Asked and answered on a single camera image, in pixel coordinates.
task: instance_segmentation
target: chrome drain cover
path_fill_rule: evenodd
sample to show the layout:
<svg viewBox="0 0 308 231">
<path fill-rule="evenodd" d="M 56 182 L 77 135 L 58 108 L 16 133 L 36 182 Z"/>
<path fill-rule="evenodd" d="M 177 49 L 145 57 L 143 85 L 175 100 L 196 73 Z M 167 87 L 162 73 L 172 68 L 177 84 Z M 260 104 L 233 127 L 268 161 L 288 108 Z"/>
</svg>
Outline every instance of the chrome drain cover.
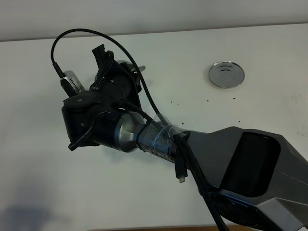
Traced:
<svg viewBox="0 0 308 231">
<path fill-rule="evenodd" d="M 238 64 L 222 61 L 211 67 L 209 78 L 213 84 L 220 88 L 234 88 L 244 81 L 245 73 Z"/>
</svg>

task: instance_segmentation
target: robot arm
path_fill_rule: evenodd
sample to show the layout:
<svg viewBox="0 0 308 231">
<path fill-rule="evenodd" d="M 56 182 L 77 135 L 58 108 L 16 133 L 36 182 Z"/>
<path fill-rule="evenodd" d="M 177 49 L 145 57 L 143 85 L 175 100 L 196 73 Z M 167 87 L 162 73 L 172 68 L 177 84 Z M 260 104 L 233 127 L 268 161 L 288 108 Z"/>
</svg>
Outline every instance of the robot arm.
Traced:
<svg viewBox="0 0 308 231">
<path fill-rule="evenodd" d="M 174 162 L 180 182 L 188 168 L 221 231 L 227 228 L 220 216 L 264 231 L 308 226 L 308 162 L 283 136 L 236 127 L 182 130 L 161 114 L 154 121 L 141 109 L 142 76 L 136 66 L 117 63 L 103 45 L 93 54 L 99 71 L 90 90 L 53 62 L 69 96 L 62 113 L 70 150 L 139 148 Z"/>
</svg>

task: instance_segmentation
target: round metal drain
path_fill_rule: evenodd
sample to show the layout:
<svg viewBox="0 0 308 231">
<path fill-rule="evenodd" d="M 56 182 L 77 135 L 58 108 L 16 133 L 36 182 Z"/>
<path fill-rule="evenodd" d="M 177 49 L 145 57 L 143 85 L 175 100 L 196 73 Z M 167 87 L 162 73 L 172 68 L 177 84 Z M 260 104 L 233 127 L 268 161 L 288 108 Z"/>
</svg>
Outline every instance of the round metal drain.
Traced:
<svg viewBox="0 0 308 231">
<path fill-rule="evenodd" d="M 220 88 L 234 88 L 244 81 L 245 73 L 238 64 L 231 61 L 222 61 L 211 67 L 209 78 L 212 83 Z"/>
</svg>

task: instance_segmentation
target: white surface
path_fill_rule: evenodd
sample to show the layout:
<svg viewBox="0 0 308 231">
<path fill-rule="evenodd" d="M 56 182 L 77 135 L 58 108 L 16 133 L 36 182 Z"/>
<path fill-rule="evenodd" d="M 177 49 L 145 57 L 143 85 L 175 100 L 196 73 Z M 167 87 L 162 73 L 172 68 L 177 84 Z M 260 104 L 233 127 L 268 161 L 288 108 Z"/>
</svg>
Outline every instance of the white surface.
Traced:
<svg viewBox="0 0 308 231">
<path fill-rule="evenodd" d="M 114 38 L 146 65 L 153 99 L 174 124 L 280 133 L 308 158 L 308 25 Z M 179 184 L 171 163 L 142 151 L 68 150 L 52 42 L 0 43 L 0 230 L 24 222 L 41 225 L 34 231 L 213 224 L 192 176 Z M 102 43 L 126 59 L 99 37 L 65 38 L 55 59 L 88 87 L 97 71 L 91 50 Z M 209 83 L 209 68 L 222 60 L 241 65 L 242 85 L 222 90 Z M 141 104 L 154 115 L 144 91 Z"/>
<path fill-rule="evenodd" d="M 1 0 L 0 40 L 307 22 L 307 12 L 307 0 Z"/>
</svg>

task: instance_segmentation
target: white table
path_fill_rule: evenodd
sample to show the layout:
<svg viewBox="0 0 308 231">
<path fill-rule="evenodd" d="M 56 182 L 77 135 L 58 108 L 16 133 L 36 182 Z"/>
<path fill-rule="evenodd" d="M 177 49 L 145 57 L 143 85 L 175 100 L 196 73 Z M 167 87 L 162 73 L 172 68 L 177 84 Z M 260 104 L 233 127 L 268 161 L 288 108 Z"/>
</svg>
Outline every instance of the white table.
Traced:
<svg viewBox="0 0 308 231">
<path fill-rule="evenodd" d="M 114 38 L 146 65 L 153 99 L 174 124 L 280 133 L 308 159 L 307 24 Z M 142 151 L 68 150 L 66 94 L 51 65 L 52 43 L 0 43 L 0 230 L 213 225 L 191 174 L 180 184 L 173 164 Z M 99 37 L 62 39 L 55 59 L 89 87 L 97 72 L 91 50 L 102 43 L 127 60 Z M 244 69 L 242 85 L 223 90 L 209 82 L 210 66 L 223 60 Z M 154 116 L 144 91 L 141 103 Z"/>
</svg>

